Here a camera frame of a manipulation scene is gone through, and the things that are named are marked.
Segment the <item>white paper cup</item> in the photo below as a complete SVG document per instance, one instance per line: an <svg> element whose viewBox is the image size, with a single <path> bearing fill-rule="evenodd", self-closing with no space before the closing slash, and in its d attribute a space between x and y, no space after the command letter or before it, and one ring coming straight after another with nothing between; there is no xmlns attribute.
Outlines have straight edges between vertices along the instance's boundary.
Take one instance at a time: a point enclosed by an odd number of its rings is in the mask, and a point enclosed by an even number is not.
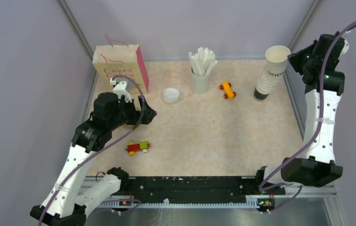
<svg viewBox="0 0 356 226"><path fill-rule="evenodd" d="M286 70L290 54L291 51L286 46L276 45L268 48L265 52L264 72L274 77L282 76Z"/></svg>

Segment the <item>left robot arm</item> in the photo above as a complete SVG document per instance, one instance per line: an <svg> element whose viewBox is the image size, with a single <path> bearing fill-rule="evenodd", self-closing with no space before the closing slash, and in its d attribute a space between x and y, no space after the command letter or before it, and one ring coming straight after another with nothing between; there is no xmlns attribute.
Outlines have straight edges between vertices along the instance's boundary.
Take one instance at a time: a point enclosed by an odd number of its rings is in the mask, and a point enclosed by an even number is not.
<svg viewBox="0 0 356 226"><path fill-rule="evenodd" d="M157 115L144 97L138 100L140 110L136 110L134 101L125 96L111 92L98 95L89 119L75 130L68 157L54 187L41 205L31 209L30 216L39 225L82 226L108 196L128 191L128 174L120 168L112 168L103 180L84 193L79 192L91 164L108 148L106 143L115 129L124 125L136 129L141 124L150 124Z"/></svg>

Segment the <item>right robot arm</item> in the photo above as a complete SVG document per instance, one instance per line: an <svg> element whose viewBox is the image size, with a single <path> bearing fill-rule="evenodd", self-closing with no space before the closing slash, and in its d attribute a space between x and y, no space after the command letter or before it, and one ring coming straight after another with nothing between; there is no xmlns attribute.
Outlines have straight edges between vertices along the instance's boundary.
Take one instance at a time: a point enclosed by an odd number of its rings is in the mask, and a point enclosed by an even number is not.
<svg viewBox="0 0 356 226"><path fill-rule="evenodd" d="M273 187L288 184L323 187L342 176L343 167L333 152L333 135L345 75L335 68L347 50L345 38L322 34L310 46L288 56L305 84L303 147L300 154L284 158L280 166L264 166L257 171L254 188L258 193L267 194Z"/></svg>

